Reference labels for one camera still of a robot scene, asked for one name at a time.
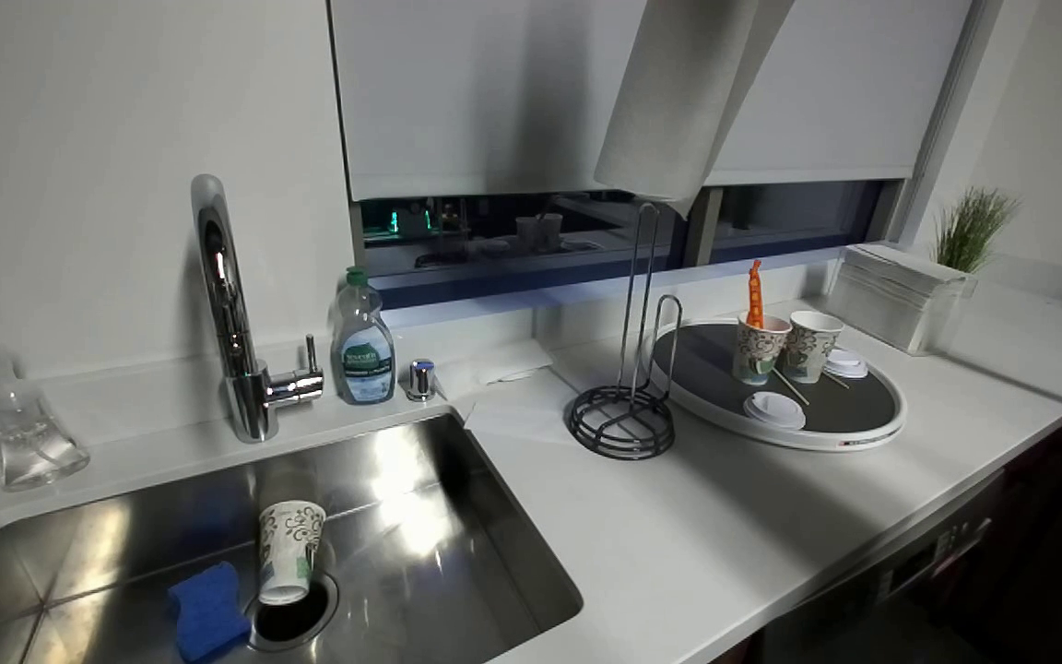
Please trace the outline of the small chrome sink knob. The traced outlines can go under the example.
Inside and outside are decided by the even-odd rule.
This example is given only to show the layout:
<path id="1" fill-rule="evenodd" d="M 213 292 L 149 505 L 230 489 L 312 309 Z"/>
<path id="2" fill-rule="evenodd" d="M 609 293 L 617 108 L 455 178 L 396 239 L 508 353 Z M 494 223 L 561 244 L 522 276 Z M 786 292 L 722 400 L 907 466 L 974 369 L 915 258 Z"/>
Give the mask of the small chrome sink knob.
<path id="1" fill-rule="evenodd" d="M 433 397 L 438 391 L 435 361 L 433 359 L 414 359 L 403 369 L 403 391 L 406 391 L 408 400 Z"/>

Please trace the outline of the dish soap bottle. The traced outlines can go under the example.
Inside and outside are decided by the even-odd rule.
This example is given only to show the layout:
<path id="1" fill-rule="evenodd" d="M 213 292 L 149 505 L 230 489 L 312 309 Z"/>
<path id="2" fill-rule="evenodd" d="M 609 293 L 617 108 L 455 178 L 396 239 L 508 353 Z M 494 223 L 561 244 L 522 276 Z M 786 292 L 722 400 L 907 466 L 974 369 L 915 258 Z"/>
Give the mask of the dish soap bottle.
<path id="1" fill-rule="evenodd" d="M 336 289 L 332 378 L 344 400 L 376 404 L 396 393 L 396 340 L 369 273 L 350 264 Z"/>

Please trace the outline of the patterned paper cup with orange tool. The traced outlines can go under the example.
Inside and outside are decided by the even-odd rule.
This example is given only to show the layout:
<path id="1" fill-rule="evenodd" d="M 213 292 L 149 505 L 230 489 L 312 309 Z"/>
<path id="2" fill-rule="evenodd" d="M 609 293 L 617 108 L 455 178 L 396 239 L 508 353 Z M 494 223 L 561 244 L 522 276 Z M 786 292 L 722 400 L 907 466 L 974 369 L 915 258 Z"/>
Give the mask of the patterned paper cup with orange tool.
<path id="1" fill-rule="evenodd" d="M 750 387 L 763 387 L 779 365 L 789 325 L 766 318 L 763 325 L 742 325 L 735 334 L 735 375 Z"/>

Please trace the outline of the white planter box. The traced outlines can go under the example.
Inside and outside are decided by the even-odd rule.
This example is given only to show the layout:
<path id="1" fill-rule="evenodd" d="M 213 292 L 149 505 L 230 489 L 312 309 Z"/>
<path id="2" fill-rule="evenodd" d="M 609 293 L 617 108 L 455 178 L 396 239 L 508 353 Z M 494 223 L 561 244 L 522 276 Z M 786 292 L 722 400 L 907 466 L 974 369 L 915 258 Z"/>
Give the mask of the white planter box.
<path id="1" fill-rule="evenodd" d="M 852 244 L 827 309 L 890 348 L 923 353 L 964 282 L 964 269 L 890 244 Z"/>

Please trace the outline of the green potted plant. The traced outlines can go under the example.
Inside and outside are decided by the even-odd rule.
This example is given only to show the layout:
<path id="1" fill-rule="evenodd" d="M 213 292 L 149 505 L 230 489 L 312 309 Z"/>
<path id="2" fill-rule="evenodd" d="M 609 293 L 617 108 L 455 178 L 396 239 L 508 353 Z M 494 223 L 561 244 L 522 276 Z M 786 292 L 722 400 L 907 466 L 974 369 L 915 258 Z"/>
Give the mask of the green potted plant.
<path id="1" fill-rule="evenodd" d="M 970 188 L 940 227 L 935 263 L 974 273 L 985 263 L 991 234 L 1009 222 L 1009 212 L 1014 199 L 1008 191 Z"/>

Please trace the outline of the chrome kitchen faucet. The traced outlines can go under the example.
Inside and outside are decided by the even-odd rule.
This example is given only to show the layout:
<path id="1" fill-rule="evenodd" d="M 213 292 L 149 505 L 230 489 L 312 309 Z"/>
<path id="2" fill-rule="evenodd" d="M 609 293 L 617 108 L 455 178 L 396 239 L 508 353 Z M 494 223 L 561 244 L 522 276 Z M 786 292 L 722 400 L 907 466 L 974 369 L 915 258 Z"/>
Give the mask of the chrome kitchen faucet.
<path id="1" fill-rule="evenodd" d="M 250 340 L 239 255 L 230 223 L 226 185 L 213 174 L 193 178 L 194 246 L 221 353 L 221 400 L 242 441 L 278 434 L 278 414 L 326 393 L 318 344 L 299 348 L 299 369 L 273 375 Z"/>

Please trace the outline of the patterned paper cup in sink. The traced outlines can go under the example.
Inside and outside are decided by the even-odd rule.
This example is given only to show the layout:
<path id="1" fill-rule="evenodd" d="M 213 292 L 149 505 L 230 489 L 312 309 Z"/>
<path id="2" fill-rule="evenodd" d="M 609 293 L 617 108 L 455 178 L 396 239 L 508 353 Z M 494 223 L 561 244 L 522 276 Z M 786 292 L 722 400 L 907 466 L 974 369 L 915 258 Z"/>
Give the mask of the patterned paper cup in sink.
<path id="1" fill-rule="evenodd" d="M 273 503 L 262 526 L 262 603 L 294 603 L 309 595 L 326 507 L 318 503 Z"/>

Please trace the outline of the stainless steel sink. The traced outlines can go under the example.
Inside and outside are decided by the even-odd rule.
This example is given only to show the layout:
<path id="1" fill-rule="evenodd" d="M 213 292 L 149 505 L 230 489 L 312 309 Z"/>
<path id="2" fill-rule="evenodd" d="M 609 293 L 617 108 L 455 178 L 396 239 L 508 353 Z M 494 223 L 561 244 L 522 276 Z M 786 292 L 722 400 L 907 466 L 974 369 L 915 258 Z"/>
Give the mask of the stainless steel sink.
<path id="1" fill-rule="evenodd" d="M 262 603 L 273 503 L 318 503 L 309 595 Z M 468 424 L 336 437 L 0 526 L 0 664 L 183 664 L 171 589 L 230 559 L 250 635 L 213 664 L 486 664 L 581 595 Z"/>

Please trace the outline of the orange plastic tool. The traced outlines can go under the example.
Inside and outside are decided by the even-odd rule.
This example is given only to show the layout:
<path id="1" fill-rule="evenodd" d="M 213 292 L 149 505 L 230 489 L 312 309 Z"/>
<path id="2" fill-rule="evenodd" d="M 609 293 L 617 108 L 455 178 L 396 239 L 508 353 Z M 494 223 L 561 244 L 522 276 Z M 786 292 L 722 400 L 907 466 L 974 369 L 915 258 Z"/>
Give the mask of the orange plastic tool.
<path id="1" fill-rule="evenodd" d="M 746 325 L 750 328 L 763 328 L 763 322 L 766 322 L 766 314 L 763 314 L 763 264 L 758 264 L 758 258 L 754 258 Z"/>

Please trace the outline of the white roller window blind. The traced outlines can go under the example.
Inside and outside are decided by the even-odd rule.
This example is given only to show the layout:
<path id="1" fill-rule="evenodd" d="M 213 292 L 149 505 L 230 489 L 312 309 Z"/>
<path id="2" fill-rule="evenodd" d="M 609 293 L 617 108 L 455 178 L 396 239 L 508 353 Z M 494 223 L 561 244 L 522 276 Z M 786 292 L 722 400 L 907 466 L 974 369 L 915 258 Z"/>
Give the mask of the white roller window blind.
<path id="1" fill-rule="evenodd" d="M 794 0 L 707 178 L 896 182 L 974 0 Z M 581 191 L 645 0 L 332 0 L 358 199 Z"/>

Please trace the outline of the white plastic cup lid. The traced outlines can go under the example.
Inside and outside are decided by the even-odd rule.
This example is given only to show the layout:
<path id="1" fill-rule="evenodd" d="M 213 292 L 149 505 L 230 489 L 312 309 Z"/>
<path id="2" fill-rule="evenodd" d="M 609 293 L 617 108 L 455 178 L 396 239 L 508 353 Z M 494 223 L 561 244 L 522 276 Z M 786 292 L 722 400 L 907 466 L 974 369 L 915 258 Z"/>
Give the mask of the white plastic cup lid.
<path id="1" fill-rule="evenodd" d="M 806 424 L 804 404 L 782 391 L 754 391 L 746 414 L 782 431 L 801 431 Z"/>

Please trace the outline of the patterned paper cup on tray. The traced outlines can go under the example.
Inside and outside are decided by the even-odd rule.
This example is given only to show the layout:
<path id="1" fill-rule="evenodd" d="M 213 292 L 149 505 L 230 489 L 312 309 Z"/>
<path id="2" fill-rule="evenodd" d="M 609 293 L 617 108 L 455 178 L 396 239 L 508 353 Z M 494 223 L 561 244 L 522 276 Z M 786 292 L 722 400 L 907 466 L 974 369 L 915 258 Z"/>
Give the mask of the patterned paper cup on tray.
<path id="1" fill-rule="evenodd" d="M 794 332 L 782 351 L 782 372 L 794 384 L 816 384 L 827 369 L 831 351 L 838 348 L 842 322 L 822 309 L 794 309 L 789 325 Z"/>

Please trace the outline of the blue sponge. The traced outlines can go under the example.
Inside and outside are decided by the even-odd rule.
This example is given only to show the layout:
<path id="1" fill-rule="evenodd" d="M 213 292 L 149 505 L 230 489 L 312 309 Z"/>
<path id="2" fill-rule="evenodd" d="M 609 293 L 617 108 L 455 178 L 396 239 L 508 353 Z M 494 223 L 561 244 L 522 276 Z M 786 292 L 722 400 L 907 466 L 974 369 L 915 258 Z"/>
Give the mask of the blue sponge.
<path id="1" fill-rule="evenodd" d="M 183 664 L 213 664 L 250 635 L 239 612 L 239 574 L 218 559 L 171 589 L 172 641 Z"/>

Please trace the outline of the oval black tray white rim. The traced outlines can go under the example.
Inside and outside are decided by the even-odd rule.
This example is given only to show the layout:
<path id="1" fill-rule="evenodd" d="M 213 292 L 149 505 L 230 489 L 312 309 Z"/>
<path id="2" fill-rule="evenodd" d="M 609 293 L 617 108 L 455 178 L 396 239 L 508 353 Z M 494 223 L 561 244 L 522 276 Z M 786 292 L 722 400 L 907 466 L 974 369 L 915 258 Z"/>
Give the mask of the oval black tray white rim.
<path id="1" fill-rule="evenodd" d="M 683 325 L 653 344 L 653 375 L 669 397 L 701 419 L 789 451 L 875 451 L 905 424 L 896 384 L 872 369 L 863 378 L 794 384 L 776 372 L 763 387 L 735 375 L 735 325 Z"/>

